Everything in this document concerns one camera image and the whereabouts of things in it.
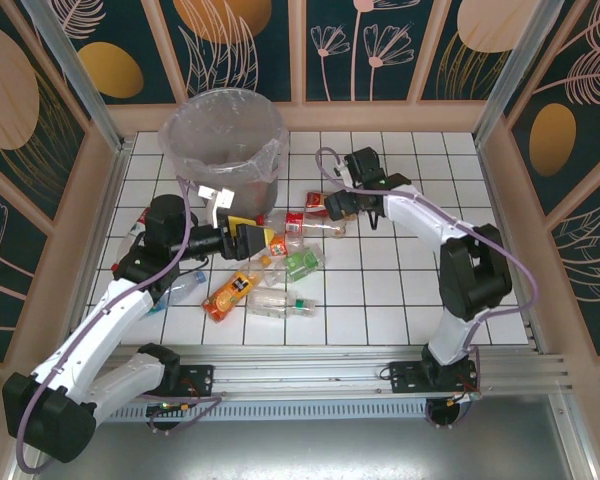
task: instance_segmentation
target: clear plastic bottle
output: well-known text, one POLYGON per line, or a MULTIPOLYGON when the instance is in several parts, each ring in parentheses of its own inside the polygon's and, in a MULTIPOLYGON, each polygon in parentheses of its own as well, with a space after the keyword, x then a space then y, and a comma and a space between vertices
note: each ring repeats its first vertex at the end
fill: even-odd
POLYGON ((279 260, 274 269, 265 275, 265 283, 272 287, 283 283, 297 282, 324 266, 324 255, 317 245, 309 245, 299 252, 279 260))
POLYGON ((281 233, 274 235, 269 242, 269 250, 271 255, 279 257, 281 255, 289 255, 302 250, 304 247, 304 238, 300 233, 281 233))
POLYGON ((247 312, 274 318, 313 317, 315 307, 315 301, 298 298, 295 292, 262 287, 253 289, 247 302, 247 312))
POLYGON ((198 287, 207 281, 207 277, 201 271, 189 272, 184 275, 180 275, 175 279, 171 287, 167 289, 164 295, 158 300, 149 314, 159 312, 167 308, 167 305, 178 305, 184 301, 191 293, 198 287))
POLYGON ((115 269, 118 268, 118 263, 120 262, 120 260, 122 260, 122 257, 129 253, 129 250, 131 250, 131 247, 135 243, 136 238, 138 238, 138 235, 140 235, 147 229, 145 225, 147 213, 149 213, 149 208, 145 208, 142 211, 142 214, 138 217, 136 223, 133 224, 133 227, 131 227, 129 233, 127 233, 122 239, 122 242, 120 242, 120 246, 118 247, 118 251, 116 252, 116 261, 113 265, 111 265, 111 270, 115 271, 115 269))
POLYGON ((202 308, 215 322, 221 322, 236 303, 262 281, 264 271, 269 265, 271 259, 266 255, 247 262, 227 283, 202 303, 202 308))
POLYGON ((345 220, 331 220, 311 213, 277 211, 264 217, 259 215, 256 219, 258 225, 264 225, 275 230, 276 233, 301 233, 305 237, 340 238, 346 233, 345 220))

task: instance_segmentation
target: metal floor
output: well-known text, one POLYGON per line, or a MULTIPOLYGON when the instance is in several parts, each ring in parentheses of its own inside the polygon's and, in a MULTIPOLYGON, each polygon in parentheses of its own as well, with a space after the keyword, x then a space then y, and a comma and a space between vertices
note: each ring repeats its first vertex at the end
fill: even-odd
POLYGON ((172 438, 104 424, 42 480, 562 480, 548 402, 486 398, 453 430, 424 419, 207 422, 172 438))

